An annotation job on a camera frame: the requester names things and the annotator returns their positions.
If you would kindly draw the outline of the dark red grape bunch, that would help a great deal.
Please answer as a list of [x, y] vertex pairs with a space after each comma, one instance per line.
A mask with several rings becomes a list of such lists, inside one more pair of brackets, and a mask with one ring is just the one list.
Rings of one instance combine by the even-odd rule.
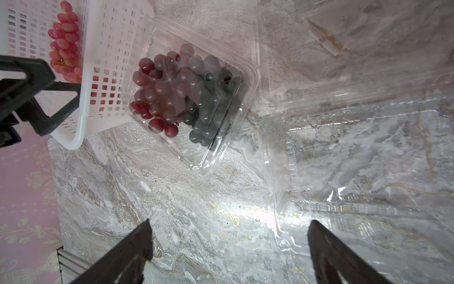
[[184, 124], [185, 97], [195, 98], [197, 79], [192, 72], [203, 74], [221, 70], [214, 57], [202, 59], [195, 47], [184, 43], [178, 51], [141, 58], [132, 80], [137, 91], [128, 103], [130, 112], [144, 120], [152, 133], [175, 138]]

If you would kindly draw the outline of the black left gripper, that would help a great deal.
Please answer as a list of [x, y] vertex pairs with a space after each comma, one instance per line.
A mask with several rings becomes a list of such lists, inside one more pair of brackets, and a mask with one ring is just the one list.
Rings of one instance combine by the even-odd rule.
[[[1, 70], [22, 73], [25, 78], [1, 80], [0, 148], [21, 142], [21, 137], [14, 128], [19, 122], [12, 112], [15, 111], [22, 121], [29, 122], [39, 136], [46, 136], [79, 108], [81, 84], [54, 82], [53, 71], [42, 59], [2, 55]], [[67, 98], [66, 93], [76, 95], [65, 105], [51, 110], [49, 115], [45, 112], [44, 106], [35, 99], [38, 92], [57, 92], [57, 96], [46, 95], [50, 96], [53, 105], [59, 98]]]

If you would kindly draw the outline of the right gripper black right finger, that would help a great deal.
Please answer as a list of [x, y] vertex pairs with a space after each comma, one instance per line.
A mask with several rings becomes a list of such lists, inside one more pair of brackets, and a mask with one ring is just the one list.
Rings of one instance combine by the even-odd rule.
[[361, 259], [319, 221], [307, 232], [310, 256], [318, 284], [388, 284], [390, 281]]

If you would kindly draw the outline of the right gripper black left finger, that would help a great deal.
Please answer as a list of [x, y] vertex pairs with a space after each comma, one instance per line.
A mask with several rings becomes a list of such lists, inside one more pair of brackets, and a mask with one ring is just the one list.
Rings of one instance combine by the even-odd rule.
[[152, 258], [153, 231], [145, 220], [73, 283], [142, 284], [145, 263]]

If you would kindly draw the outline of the black grape bunch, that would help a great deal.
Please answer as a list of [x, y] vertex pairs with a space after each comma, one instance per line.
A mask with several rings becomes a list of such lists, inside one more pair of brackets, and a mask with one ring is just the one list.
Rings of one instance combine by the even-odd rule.
[[189, 140], [214, 151], [226, 136], [247, 89], [244, 78], [223, 68], [215, 73], [197, 74], [196, 97], [185, 97], [182, 121], [192, 129]]

